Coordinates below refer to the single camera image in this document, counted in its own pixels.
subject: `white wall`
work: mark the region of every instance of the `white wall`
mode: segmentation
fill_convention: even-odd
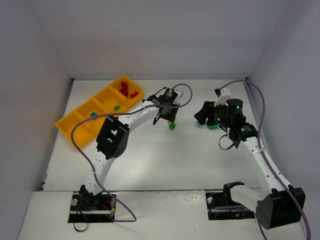
[[[71,77],[247,77],[289,0],[30,0]]]
[[[0,239],[16,240],[71,82],[27,0],[0,1],[0,36]]]
[[[279,169],[306,192],[312,239],[320,239],[320,0],[292,0],[250,80],[265,95],[263,131]],[[261,101],[254,93],[261,113]]]

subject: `green cube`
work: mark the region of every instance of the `green cube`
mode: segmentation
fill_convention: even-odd
[[[121,107],[120,107],[119,105],[117,105],[117,106],[115,106],[113,109],[114,109],[115,111],[118,111],[120,108],[121,108]]]
[[[174,122],[171,122],[170,125],[169,125],[169,129],[171,131],[173,131],[175,129],[175,127],[176,127],[176,124]]]

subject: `red block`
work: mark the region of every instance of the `red block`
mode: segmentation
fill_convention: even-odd
[[[119,92],[122,93],[122,95],[124,95],[125,97],[127,97],[129,95],[128,93],[128,83],[126,83],[125,81],[121,81],[121,87],[119,89]]]
[[[136,97],[139,93],[137,91],[135,91],[134,93],[130,94],[130,98],[133,99],[134,97]]]
[[[124,95],[125,97],[129,95],[128,91],[123,88],[119,89],[119,92],[122,93],[122,95]]]
[[[124,89],[124,90],[128,90],[128,83],[127,82],[125,82],[125,81],[121,81],[121,87],[122,87],[122,89]]]

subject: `yellow sorting tray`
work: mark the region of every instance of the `yellow sorting tray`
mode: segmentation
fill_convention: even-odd
[[[138,84],[123,75],[57,121],[55,125],[72,143],[71,131],[76,124],[95,115],[126,112],[139,102],[144,95],[144,92]],[[74,132],[76,144],[82,148],[91,141],[99,133],[104,121],[105,117],[100,117],[79,126]]]

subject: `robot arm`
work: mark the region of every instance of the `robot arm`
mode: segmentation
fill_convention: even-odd
[[[183,97],[183,92],[166,88],[163,95],[159,97],[157,94],[149,96],[143,103],[131,111],[136,112],[131,115],[121,115],[119,117],[108,116],[96,138],[97,142],[97,157],[94,162],[96,176],[100,183],[104,183],[107,174],[116,158],[120,157],[127,148],[129,133],[134,129],[154,119],[155,125],[158,119],[162,118],[174,123],[180,99]],[[93,207],[102,189],[97,185],[96,180],[91,173],[84,185],[81,186],[80,193],[86,199],[89,205]]]
[[[270,165],[303,208],[306,195],[299,188],[294,188],[281,174],[264,147],[258,148],[258,132],[256,128],[246,122],[242,113],[243,101],[232,99],[228,89],[216,89],[218,100],[205,101],[202,109],[194,115],[200,125],[207,123],[217,126],[226,132],[235,148],[240,150],[252,166],[262,187],[262,193],[245,186],[243,182],[232,182],[223,186],[223,195],[227,206],[243,205],[255,212],[261,225],[271,229],[300,221],[301,214],[275,178],[261,151],[264,151]]]

